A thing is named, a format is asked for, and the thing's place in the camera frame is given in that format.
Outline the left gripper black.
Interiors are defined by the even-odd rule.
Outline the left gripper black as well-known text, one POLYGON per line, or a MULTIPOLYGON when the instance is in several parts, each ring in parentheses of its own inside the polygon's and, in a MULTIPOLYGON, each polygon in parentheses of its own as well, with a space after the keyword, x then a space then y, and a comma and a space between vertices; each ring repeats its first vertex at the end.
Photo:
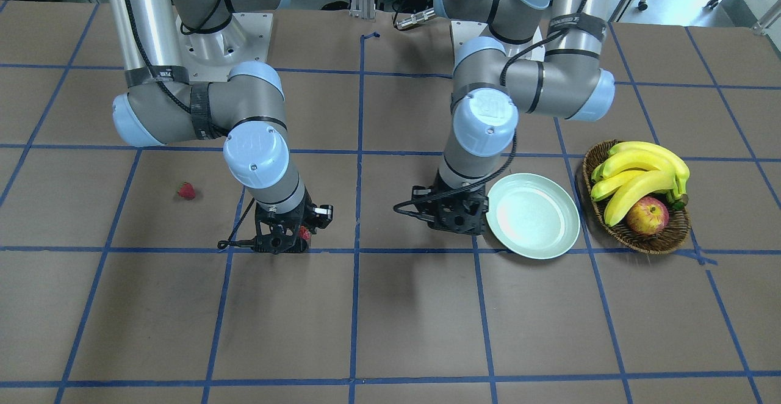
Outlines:
POLYGON ((425 200, 451 189, 441 177, 437 177, 432 186, 412 187, 412 200, 422 220, 437 231, 480 236, 486 229, 483 214, 488 211, 485 186, 437 200, 425 200))

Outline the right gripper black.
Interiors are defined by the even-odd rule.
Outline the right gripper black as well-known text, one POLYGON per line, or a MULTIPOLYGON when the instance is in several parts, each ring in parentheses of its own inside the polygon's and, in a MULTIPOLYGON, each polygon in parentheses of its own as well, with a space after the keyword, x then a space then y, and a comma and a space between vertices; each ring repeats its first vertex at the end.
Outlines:
POLYGON ((263 209, 256 202, 256 237, 251 250, 254 252, 302 253, 309 248, 302 248, 298 238, 301 225, 307 227, 311 234, 325 229, 334 218, 334 206, 323 204, 316 206, 310 200, 302 200, 290 212, 279 213, 263 209))

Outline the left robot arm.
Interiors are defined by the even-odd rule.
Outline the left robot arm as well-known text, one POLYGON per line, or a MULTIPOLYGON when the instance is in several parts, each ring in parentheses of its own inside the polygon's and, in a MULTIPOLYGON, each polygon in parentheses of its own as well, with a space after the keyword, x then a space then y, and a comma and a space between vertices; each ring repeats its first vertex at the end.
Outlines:
POLYGON ((594 122, 613 103, 614 76, 600 67, 607 0, 433 5, 441 17, 486 28, 455 51, 451 131, 433 184, 413 187, 394 211, 438 231, 477 236, 490 207, 486 184, 509 167, 523 114, 594 122))

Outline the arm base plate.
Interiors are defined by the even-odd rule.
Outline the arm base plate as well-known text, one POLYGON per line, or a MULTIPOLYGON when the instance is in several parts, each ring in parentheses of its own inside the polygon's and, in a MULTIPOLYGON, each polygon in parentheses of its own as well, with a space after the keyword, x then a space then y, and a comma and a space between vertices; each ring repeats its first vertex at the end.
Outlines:
POLYGON ((234 13, 228 26, 211 34, 178 31, 179 53, 190 79, 226 81, 242 62, 266 62, 273 23, 273 13, 234 13))
POLYGON ((514 45, 514 43, 505 43, 498 40, 491 34, 488 25, 485 23, 456 20, 451 20, 451 35, 455 67, 464 57, 483 49, 502 49, 506 56, 512 57, 530 48, 533 43, 543 40, 539 27, 535 30, 529 42, 514 45))

